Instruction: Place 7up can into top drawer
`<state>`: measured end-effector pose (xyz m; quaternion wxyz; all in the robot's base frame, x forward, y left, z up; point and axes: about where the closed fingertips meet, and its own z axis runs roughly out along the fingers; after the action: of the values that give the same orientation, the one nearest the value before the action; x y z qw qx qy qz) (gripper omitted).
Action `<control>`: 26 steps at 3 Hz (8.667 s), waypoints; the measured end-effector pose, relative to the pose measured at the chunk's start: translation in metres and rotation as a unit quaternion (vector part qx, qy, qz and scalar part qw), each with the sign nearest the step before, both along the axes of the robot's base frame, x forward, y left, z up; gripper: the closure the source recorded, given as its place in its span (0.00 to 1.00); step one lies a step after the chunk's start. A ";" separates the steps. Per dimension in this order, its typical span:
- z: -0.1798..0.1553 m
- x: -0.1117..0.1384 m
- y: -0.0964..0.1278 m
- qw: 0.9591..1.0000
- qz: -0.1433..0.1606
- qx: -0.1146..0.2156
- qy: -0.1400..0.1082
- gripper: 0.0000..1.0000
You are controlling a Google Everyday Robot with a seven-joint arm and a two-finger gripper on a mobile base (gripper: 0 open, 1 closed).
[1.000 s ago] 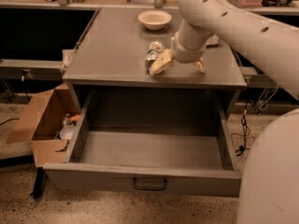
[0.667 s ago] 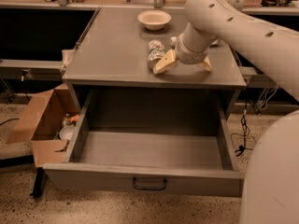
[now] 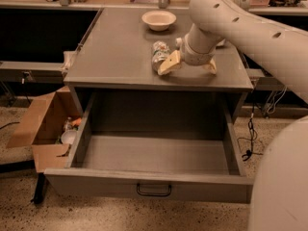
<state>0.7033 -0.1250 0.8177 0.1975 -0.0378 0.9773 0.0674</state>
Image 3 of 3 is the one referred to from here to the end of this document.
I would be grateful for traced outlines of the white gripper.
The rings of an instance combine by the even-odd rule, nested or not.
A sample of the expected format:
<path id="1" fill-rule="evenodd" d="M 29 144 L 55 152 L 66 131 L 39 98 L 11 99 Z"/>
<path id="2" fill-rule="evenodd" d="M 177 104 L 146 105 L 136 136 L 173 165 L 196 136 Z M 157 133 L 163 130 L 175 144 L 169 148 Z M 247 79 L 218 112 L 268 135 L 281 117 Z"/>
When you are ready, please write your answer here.
<path id="1" fill-rule="evenodd" d="M 183 43 L 180 51 L 173 51 L 159 66 L 158 74 L 166 75 L 171 71 L 181 67 L 181 60 L 188 65 L 203 65 L 203 68 L 211 74 L 217 74 L 216 63 L 213 60 L 216 50 L 213 49 L 209 53 L 197 53 L 191 47 Z"/>

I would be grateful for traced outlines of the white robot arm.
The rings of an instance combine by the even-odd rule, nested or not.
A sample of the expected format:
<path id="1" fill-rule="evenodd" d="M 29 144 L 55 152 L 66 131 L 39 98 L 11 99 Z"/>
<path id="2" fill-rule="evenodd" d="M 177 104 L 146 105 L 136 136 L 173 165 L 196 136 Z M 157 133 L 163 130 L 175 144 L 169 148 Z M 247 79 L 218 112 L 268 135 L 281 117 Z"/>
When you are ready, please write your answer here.
<path id="1" fill-rule="evenodd" d="M 308 101 L 308 34 L 249 13 L 249 0 L 191 0 L 190 31 L 158 68 L 208 64 L 227 39 L 287 89 Z M 256 173 L 248 231 L 308 231 L 308 117 L 283 129 L 268 145 Z"/>

